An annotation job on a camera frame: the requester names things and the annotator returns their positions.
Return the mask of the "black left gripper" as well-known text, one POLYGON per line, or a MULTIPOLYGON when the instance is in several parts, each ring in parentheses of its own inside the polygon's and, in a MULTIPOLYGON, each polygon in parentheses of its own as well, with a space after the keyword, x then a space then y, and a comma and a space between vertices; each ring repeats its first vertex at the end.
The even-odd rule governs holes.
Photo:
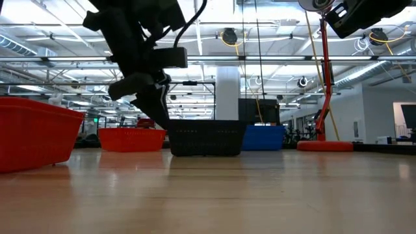
POLYGON ((171 77, 163 74, 156 82, 149 73, 157 69, 150 64, 150 52, 163 35, 163 25, 153 16, 143 24, 141 16, 119 7, 108 7, 98 12, 88 11, 83 26, 101 31, 112 61, 117 63, 125 78, 109 85, 108 94, 113 101, 135 94, 131 104, 154 120, 164 130, 170 126, 166 95, 171 77))

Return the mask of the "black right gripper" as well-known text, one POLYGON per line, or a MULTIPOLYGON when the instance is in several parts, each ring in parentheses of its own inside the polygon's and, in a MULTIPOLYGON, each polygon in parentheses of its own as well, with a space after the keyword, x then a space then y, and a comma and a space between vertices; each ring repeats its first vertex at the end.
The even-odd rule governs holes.
POLYGON ((380 21, 387 9, 376 0, 344 0, 325 15, 326 22, 339 38, 346 38, 359 29, 380 21))

